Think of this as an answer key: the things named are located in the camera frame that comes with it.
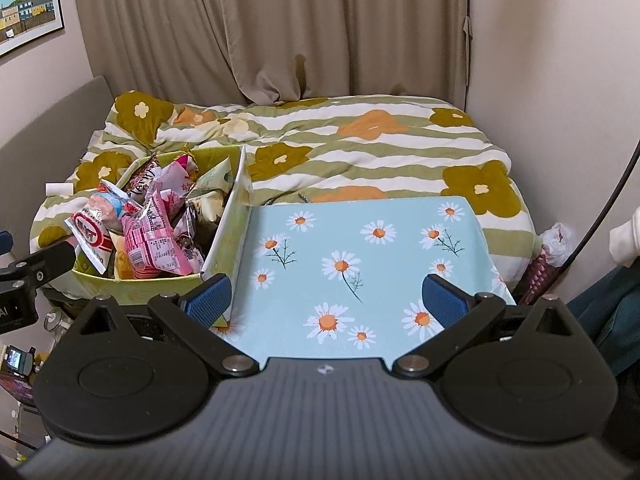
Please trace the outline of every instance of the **daisy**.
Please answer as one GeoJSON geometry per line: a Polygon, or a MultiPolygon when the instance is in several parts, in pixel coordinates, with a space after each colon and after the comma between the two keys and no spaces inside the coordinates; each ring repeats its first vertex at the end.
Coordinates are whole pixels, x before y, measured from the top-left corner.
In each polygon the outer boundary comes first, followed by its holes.
{"type": "Polygon", "coordinates": [[[260,247],[255,250],[255,254],[257,256],[264,256],[266,253],[271,251],[277,251],[281,248],[285,239],[286,236],[284,234],[264,238],[263,240],[260,240],[260,247]]]}
{"type": "Polygon", "coordinates": [[[324,272],[325,276],[329,276],[330,280],[334,279],[338,274],[341,274],[343,278],[355,276],[356,272],[360,271],[358,267],[355,267],[356,264],[360,263],[360,259],[353,256],[353,253],[348,253],[347,251],[343,251],[342,255],[340,255],[339,251],[334,251],[331,253],[331,260],[328,258],[322,259],[322,272],[324,272]]]}
{"type": "Polygon", "coordinates": [[[211,331],[227,342],[238,341],[244,332],[244,315],[232,317],[226,322],[226,326],[213,326],[211,331]]]}
{"type": "Polygon", "coordinates": [[[376,337],[373,330],[369,330],[369,327],[366,328],[364,325],[361,325],[360,328],[354,326],[351,330],[349,330],[348,334],[351,336],[347,339],[347,341],[353,341],[353,345],[358,347],[358,350],[362,350],[362,347],[370,348],[370,344],[375,344],[376,342],[373,339],[376,337]]]}
{"type": "Polygon", "coordinates": [[[422,300],[418,300],[418,304],[410,303],[410,305],[411,310],[408,308],[404,310],[408,317],[401,319],[401,322],[405,323],[404,329],[409,331],[408,336],[419,332],[420,342],[424,343],[444,330],[444,327],[424,307],[422,300]]]}
{"type": "Polygon", "coordinates": [[[338,332],[344,332],[345,323],[353,321],[353,317],[343,317],[348,308],[341,305],[329,306],[327,303],[315,307],[317,316],[309,316],[303,326],[312,326],[314,329],[306,335],[307,339],[318,337],[318,343],[322,344],[327,336],[331,339],[338,337],[338,332]]]}
{"type": "Polygon", "coordinates": [[[298,231],[302,231],[306,233],[306,230],[314,226],[314,222],[316,221],[316,217],[313,216],[312,213],[300,212],[296,213],[293,216],[289,217],[287,220],[287,225],[290,227],[290,230],[296,229],[298,231]]]}
{"type": "Polygon", "coordinates": [[[495,274],[495,277],[492,279],[491,282],[491,292],[494,294],[498,294],[499,296],[507,293],[509,291],[507,284],[504,282],[504,279],[502,278],[502,276],[500,275],[500,272],[498,272],[498,269],[494,268],[491,269],[491,272],[495,274]]]}
{"type": "Polygon", "coordinates": [[[393,242],[396,237],[396,229],[393,224],[385,225],[384,221],[378,220],[378,222],[371,222],[364,226],[364,229],[360,231],[361,235],[366,235],[364,239],[370,243],[382,243],[393,242]]]}
{"type": "Polygon", "coordinates": [[[440,216],[444,216],[445,222],[449,220],[460,222],[460,217],[465,215],[462,208],[453,202],[442,204],[438,208],[438,213],[440,216]]]}
{"type": "Polygon", "coordinates": [[[430,249],[436,240],[440,236],[440,234],[444,231],[444,227],[442,224],[435,224],[429,227],[428,229],[422,229],[420,234],[424,236],[422,240],[420,240],[420,244],[423,249],[430,249]]]}
{"type": "Polygon", "coordinates": [[[257,270],[254,278],[251,280],[251,284],[256,290],[259,288],[269,288],[269,285],[273,282],[274,275],[275,272],[269,269],[257,270]]]}
{"type": "Polygon", "coordinates": [[[435,272],[441,278],[448,278],[451,275],[451,271],[453,270],[453,265],[451,265],[450,261],[444,261],[442,258],[439,260],[435,260],[431,267],[429,267],[431,272],[435,272]]]}

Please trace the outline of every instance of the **curtain fold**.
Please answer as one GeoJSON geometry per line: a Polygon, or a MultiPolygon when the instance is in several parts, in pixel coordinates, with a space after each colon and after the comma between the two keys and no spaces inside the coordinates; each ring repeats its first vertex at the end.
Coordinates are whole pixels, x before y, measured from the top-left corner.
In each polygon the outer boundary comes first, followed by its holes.
{"type": "Polygon", "coordinates": [[[76,0],[94,74],[172,102],[409,94],[463,107],[467,0],[76,0]]]}

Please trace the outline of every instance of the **blue gripper pad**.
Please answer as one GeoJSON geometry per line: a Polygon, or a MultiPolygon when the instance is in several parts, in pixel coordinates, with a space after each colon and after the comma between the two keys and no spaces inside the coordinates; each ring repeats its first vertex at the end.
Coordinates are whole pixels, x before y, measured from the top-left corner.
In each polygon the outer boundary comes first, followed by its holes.
{"type": "Polygon", "coordinates": [[[0,232],[0,256],[11,252],[14,248],[14,238],[9,231],[0,232]]]}
{"type": "Polygon", "coordinates": [[[422,302],[444,328],[458,322],[476,306],[473,296],[436,274],[429,274],[422,282],[422,302]]]}
{"type": "Polygon", "coordinates": [[[180,307],[206,328],[210,328],[231,306],[231,280],[216,274],[180,298],[180,307]]]}

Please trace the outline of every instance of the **striped comforter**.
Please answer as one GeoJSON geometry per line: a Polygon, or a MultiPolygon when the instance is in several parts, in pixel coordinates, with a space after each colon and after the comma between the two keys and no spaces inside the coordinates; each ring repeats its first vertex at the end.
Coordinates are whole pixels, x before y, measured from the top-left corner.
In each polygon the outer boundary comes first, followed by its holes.
{"type": "Polygon", "coordinates": [[[510,158],[446,102],[381,95],[203,108],[128,92],[69,178],[76,194],[41,206],[32,251],[66,234],[64,219],[84,205],[98,179],[116,182],[136,158],[230,144],[246,145],[256,205],[442,196],[446,224],[472,213],[456,198],[465,196],[509,285],[539,248],[508,177],[510,158]]]}

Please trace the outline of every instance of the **picture frame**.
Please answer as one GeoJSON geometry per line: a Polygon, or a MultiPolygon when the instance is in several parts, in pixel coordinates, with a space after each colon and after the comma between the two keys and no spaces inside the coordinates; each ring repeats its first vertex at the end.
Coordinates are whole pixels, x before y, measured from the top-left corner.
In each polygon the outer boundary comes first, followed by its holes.
{"type": "Polygon", "coordinates": [[[60,0],[0,0],[0,58],[64,28],[60,0]]]}

